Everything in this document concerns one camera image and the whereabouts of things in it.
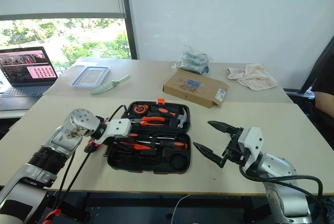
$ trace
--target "robotic arm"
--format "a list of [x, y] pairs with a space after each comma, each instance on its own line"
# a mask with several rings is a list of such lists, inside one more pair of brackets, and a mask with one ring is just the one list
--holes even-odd
[[0, 224], [36, 223], [48, 200], [44, 187], [52, 186], [84, 136], [101, 144], [109, 137], [127, 137], [130, 130], [129, 119], [103, 123], [86, 109], [72, 111], [0, 191]]
[[[230, 160], [240, 165], [244, 174], [255, 174], [258, 178], [272, 178], [297, 175], [296, 169], [284, 158], [277, 158], [270, 154], [262, 154], [264, 139], [259, 127], [236, 128], [222, 122], [209, 121], [217, 130], [229, 133], [231, 141], [223, 153], [223, 158], [201, 144], [195, 147], [208, 159], [223, 168]], [[298, 186], [296, 180], [286, 183]], [[272, 182], [263, 182], [269, 207], [276, 223], [312, 223], [305, 195], [292, 189]]]

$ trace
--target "white wall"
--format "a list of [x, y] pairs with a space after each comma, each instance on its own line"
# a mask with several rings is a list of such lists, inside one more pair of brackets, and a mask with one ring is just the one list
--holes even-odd
[[184, 45], [217, 62], [263, 63], [300, 88], [334, 35], [334, 0], [130, 0], [138, 56], [176, 60]]

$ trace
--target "laptop keyboard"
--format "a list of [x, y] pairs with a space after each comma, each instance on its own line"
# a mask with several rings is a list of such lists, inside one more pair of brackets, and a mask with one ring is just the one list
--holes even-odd
[[36, 87], [11, 87], [5, 91], [1, 98], [6, 97], [27, 97], [27, 96], [42, 96], [50, 86], [36, 86]]

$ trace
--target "label on box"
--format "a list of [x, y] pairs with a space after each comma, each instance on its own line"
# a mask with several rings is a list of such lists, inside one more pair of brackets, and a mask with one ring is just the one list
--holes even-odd
[[200, 86], [200, 82], [194, 81], [192, 79], [188, 80], [187, 84], [191, 85], [192, 87], [196, 87], [196, 88], [198, 88]]
[[218, 90], [217, 94], [216, 94], [216, 99], [219, 100], [220, 102], [223, 101], [224, 97], [225, 97], [225, 91], [223, 89]]

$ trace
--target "plastic container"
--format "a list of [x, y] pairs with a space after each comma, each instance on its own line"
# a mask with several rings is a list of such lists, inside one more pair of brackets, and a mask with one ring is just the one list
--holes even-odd
[[73, 87], [98, 87], [109, 72], [108, 67], [89, 66], [75, 79]]

